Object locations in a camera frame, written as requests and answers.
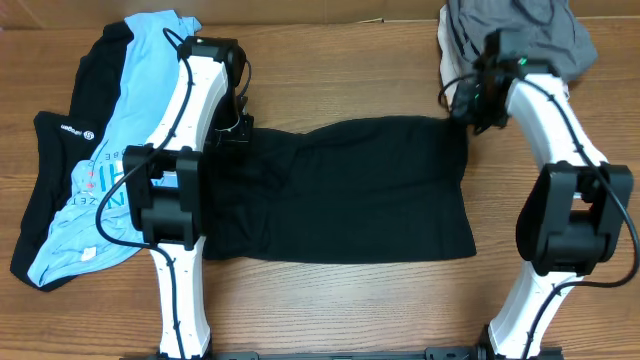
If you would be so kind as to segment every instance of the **white label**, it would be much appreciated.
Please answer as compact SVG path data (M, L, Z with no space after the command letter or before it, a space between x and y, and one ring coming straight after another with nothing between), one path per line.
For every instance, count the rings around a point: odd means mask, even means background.
M96 247L85 248L82 256L80 257L80 261L91 260L96 256Z

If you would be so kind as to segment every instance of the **folded black fabric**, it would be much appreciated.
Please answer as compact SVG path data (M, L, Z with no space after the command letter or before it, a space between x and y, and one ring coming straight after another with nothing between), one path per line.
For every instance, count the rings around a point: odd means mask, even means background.
M34 119L39 171L20 226L11 272L25 284L51 291L74 277L37 287L27 276L57 211L71 196L71 171L87 160L102 140L120 97L120 78L133 33L122 21L107 25L102 37L80 61L69 116L40 112Z
M256 129L207 160L206 259L386 263L475 255L460 182L464 127L425 117Z

